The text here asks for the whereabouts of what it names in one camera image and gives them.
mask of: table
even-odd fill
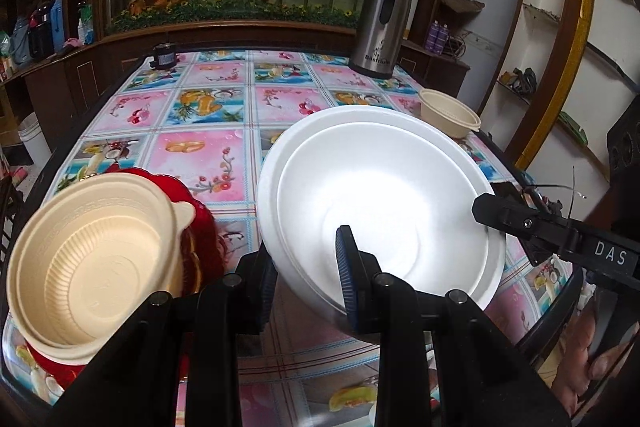
[[[56,153],[59,168],[44,201],[88,174],[116,166],[176,176],[213,213],[227,247],[228,271],[260,244],[255,188],[263,159],[287,127],[334,105],[420,112],[420,86],[398,67],[391,80],[377,80],[351,71],[346,58],[330,55],[213,50],[179,57],[170,71],[150,69],[146,58],[104,100],[70,151]],[[469,134],[460,146],[489,181],[518,185],[479,136]],[[518,240],[508,237],[504,273],[486,313],[515,343],[570,274],[570,265],[557,258],[533,268]],[[335,330],[283,281],[265,331],[240,337],[238,351],[245,426],[370,425],[378,348]],[[33,360],[10,317],[2,354],[28,392],[55,403],[62,389]],[[184,424],[185,391],[181,383],[177,425]],[[437,387],[432,396],[438,399]]]

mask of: gold frame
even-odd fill
[[[545,109],[538,126],[527,142],[526,146],[515,161],[518,169],[526,169],[542,148],[546,137],[553,129],[562,106],[569,95],[571,87],[574,85],[575,76],[580,67],[582,55],[589,37],[591,18],[593,16],[594,0],[580,0],[580,16],[574,31],[574,38],[568,52],[564,68],[556,90],[551,97],[548,107]]]

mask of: human hand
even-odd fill
[[[589,363],[588,350],[595,330],[596,317],[592,298],[578,319],[570,325],[564,357],[551,385],[551,391],[569,415],[574,415],[578,409],[578,397],[586,393],[591,380],[603,378],[628,346],[628,343],[624,343],[613,347]]]

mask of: wooden cabinet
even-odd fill
[[[109,36],[18,75],[27,83],[38,121],[53,150],[76,118],[160,42],[176,42],[182,50],[284,48],[348,56],[354,38],[354,30],[302,23],[186,23]],[[468,70],[463,62],[434,55],[409,41],[402,43],[398,63],[421,85],[451,96],[458,94]]]

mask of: black speaker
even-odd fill
[[[624,172],[640,166],[640,96],[636,96],[626,111],[607,133],[610,183],[620,180]]]

